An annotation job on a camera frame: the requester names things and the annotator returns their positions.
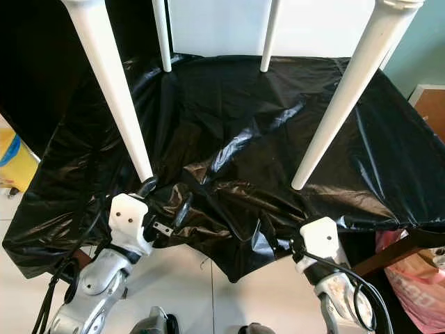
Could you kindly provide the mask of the white plastic table leg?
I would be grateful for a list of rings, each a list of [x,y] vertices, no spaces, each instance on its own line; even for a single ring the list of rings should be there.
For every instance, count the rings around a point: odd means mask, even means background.
[[[61,0],[75,26],[87,60],[108,104],[115,125],[136,169],[145,182],[154,175],[140,129],[120,52],[109,21],[105,0]]]
[[[160,61],[165,72],[172,71],[172,55],[168,28],[168,7],[166,0],[152,0],[153,16],[160,51]]]
[[[343,127],[350,112],[374,77],[376,70],[397,47],[404,32],[427,0],[375,0],[369,21],[352,58],[344,70],[330,105],[309,141],[305,155],[291,181],[293,190],[302,190]]]
[[[259,70],[263,73],[269,70],[271,56],[273,56],[273,49],[276,41],[277,20],[279,19],[281,1],[282,0],[270,0],[270,9],[263,43],[263,53],[261,53],[261,61],[259,65]]]

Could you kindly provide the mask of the black door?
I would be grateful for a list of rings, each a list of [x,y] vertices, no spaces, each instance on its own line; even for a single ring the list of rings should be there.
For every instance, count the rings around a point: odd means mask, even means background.
[[[164,76],[152,0],[106,0],[109,26],[142,127],[147,155],[158,162],[149,100]],[[41,159],[80,164],[125,146],[95,73],[61,0],[12,0],[2,29],[2,111]]]

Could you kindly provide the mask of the dark grey left robot leg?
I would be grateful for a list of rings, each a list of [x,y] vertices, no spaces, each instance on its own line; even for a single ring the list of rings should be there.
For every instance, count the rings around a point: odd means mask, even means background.
[[[178,318],[160,306],[153,306],[149,316],[137,322],[129,334],[180,334]]]

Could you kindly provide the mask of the brown cardboard box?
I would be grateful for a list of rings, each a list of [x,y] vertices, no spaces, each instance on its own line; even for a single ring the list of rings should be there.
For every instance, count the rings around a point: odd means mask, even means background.
[[[409,102],[445,143],[445,85],[417,85]]]

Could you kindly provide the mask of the black plastic table sheet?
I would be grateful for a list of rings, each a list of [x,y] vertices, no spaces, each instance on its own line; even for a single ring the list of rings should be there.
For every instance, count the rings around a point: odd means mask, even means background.
[[[193,194],[184,227],[156,248],[186,244],[234,283],[279,259],[279,233],[333,218],[340,232],[445,227],[445,143],[378,71],[302,190],[291,181],[348,66],[347,58],[177,55],[147,117],[162,147],[146,198],[171,225]],[[53,271],[77,244],[104,245],[111,198],[140,181],[128,152],[41,159],[3,237],[23,276]]]

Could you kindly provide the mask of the dark grey right robot leg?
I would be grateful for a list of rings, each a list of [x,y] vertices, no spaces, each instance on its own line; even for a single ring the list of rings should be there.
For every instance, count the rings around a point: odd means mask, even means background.
[[[236,334],[276,334],[272,328],[252,322],[251,324],[241,326]]]

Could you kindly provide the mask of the pink plastic bag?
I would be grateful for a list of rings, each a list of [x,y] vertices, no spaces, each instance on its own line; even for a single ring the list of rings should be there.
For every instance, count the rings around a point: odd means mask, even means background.
[[[445,334],[445,246],[422,249],[384,272],[414,327]]]

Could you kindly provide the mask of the yellow cardboard box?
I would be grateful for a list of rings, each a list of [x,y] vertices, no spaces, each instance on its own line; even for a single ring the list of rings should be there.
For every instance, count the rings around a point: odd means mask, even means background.
[[[28,190],[39,159],[12,128],[0,128],[0,187]]]

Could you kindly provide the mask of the dark grey robot leg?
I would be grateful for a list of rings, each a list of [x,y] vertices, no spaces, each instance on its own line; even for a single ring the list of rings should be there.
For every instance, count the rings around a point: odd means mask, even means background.
[[[180,334],[178,318],[160,306],[153,306],[149,316],[137,322],[129,334]]]
[[[272,328],[252,322],[251,324],[241,326],[236,334],[276,334]]]

